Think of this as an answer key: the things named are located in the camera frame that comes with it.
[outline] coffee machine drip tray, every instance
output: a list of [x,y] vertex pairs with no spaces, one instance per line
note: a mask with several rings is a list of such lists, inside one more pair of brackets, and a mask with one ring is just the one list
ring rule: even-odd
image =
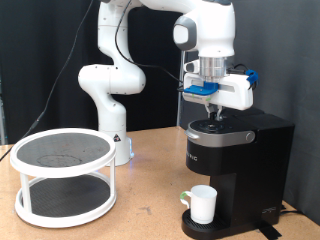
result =
[[209,224],[196,223],[191,219],[190,209],[182,215],[182,230],[194,239],[218,239],[223,238],[230,231],[230,226],[225,224],[218,215]]

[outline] black curtain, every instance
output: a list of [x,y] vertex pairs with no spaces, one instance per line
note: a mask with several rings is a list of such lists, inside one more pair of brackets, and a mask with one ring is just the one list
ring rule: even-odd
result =
[[[17,142],[42,112],[89,4],[90,0],[0,1],[0,77],[9,143]],[[113,64],[97,47],[99,4],[94,1],[71,61],[34,132],[97,129],[96,107],[80,88],[78,73],[84,65]],[[172,39],[179,15],[145,7],[130,12],[129,50],[134,61],[161,65],[179,76],[180,51]],[[147,85],[141,94],[114,96],[127,109],[127,130],[174,126],[178,83],[159,70],[143,70]]]
[[[296,125],[284,200],[320,224],[320,2],[232,2],[237,32],[230,61],[258,72],[254,107]],[[182,127],[204,118],[202,105],[183,101]]]

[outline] mug handle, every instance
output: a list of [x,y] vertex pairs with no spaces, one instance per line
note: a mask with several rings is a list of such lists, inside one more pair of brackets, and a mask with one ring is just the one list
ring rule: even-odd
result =
[[191,197],[191,196],[192,196],[192,192],[184,191],[184,192],[182,192],[182,193],[180,194],[180,201],[181,201],[183,204],[187,205],[187,207],[188,207],[188,209],[189,209],[190,206],[189,206],[188,201],[187,201],[187,200],[184,200],[184,198],[185,198],[186,196]]

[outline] round rack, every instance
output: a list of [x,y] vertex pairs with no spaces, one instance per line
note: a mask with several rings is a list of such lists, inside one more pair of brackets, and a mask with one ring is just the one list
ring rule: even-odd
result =
[[[56,129],[20,140],[10,156],[22,188],[15,208],[26,222],[72,227],[99,218],[116,201],[115,143],[104,133]],[[110,179],[98,172],[110,164]],[[29,182],[28,175],[35,176]]]

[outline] brand logo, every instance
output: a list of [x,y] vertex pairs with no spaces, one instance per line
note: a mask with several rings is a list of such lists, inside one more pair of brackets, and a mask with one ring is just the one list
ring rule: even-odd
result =
[[262,213],[271,213],[272,211],[276,210],[276,207],[272,207],[272,208],[267,208],[267,209],[263,209]]
[[187,156],[188,156],[189,158],[191,158],[192,160],[194,160],[194,161],[198,161],[198,157],[197,157],[197,156],[193,156],[193,155],[191,155],[191,154],[188,153],[188,152],[187,152]]
[[121,139],[120,139],[120,137],[118,136],[118,134],[116,134],[116,135],[113,137],[113,141],[114,141],[114,142],[121,142]]

